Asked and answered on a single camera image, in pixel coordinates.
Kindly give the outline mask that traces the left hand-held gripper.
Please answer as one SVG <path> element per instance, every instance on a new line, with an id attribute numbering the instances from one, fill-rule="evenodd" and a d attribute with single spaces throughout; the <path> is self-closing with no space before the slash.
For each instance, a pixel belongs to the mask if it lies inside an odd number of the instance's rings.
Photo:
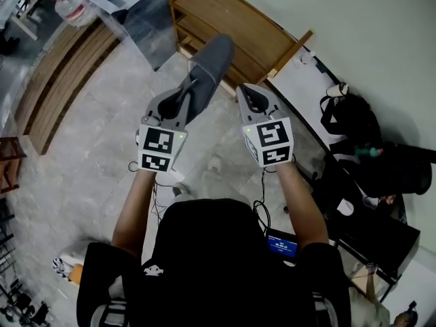
<path id="1" fill-rule="evenodd" d="M 138 168 L 169 172 L 187 138 L 185 126 L 190 89 L 198 81 L 190 75 L 177 89 L 153 98 L 136 132 Z"/>

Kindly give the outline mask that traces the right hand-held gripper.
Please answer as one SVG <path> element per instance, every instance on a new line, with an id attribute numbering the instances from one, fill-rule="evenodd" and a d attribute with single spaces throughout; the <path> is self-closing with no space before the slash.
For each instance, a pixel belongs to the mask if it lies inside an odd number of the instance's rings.
<path id="1" fill-rule="evenodd" d="M 281 100 L 258 85 L 236 88 L 246 147 L 262 168 L 292 160 L 294 139 L 290 117 Z"/>

